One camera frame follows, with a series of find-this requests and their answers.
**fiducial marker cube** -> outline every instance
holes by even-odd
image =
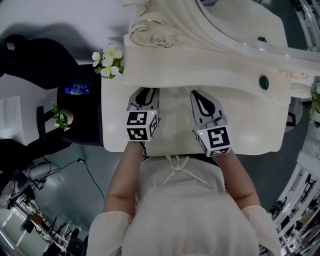
[[[226,154],[231,149],[228,125],[197,130],[195,136],[207,157]]]
[[[129,141],[149,142],[159,126],[157,110],[127,111],[126,130]]]

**plastic water bottle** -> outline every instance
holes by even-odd
[[[73,85],[67,86],[64,89],[64,92],[70,95],[88,94],[90,92],[90,88],[87,84],[75,83]]]

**human arm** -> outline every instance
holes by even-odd
[[[124,212],[135,215],[135,195],[144,151],[137,142],[129,141],[113,174],[103,212]]]
[[[240,210],[248,206],[260,206],[255,186],[236,154],[231,150],[227,154],[218,155],[216,159],[228,192]]]

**artificial flower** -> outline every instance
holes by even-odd
[[[104,54],[103,54],[104,60],[108,64],[107,66],[111,66],[112,63],[114,62],[114,59],[121,59],[123,56],[122,51],[117,50],[116,46],[113,44],[110,44],[106,48],[104,48],[103,52],[104,52]]]
[[[311,87],[311,95],[312,105],[310,118],[312,118],[315,112],[320,113],[320,76],[314,76],[314,81]]]
[[[117,66],[111,66],[106,59],[102,61],[102,66],[105,68],[101,70],[100,74],[104,77],[110,76],[110,73],[114,76],[119,74],[119,68]]]
[[[94,60],[92,66],[96,67],[99,64],[99,61],[101,60],[101,56],[99,52],[94,52],[92,54],[92,59]]]

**white flower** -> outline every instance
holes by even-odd
[[[114,46],[113,44],[110,44],[106,48],[104,48],[103,52],[103,57],[105,58],[104,60],[106,60],[108,63],[107,66],[111,66],[114,62],[114,59],[121,59],[123,56],[122,51],[117,50],[116,46]]]
[[[119,74],[119,68],[117,66],[110,66],[106,59],[102,61],[102,66],[105,68],[101,70],[100,74],[104,77],[110,76],[110,73],[114,76]]]
[[[92,66],[96,67],[99,64],[99,61],[101,59],[99,52],[94,52],[92,54],[92,59],[94,60]]]

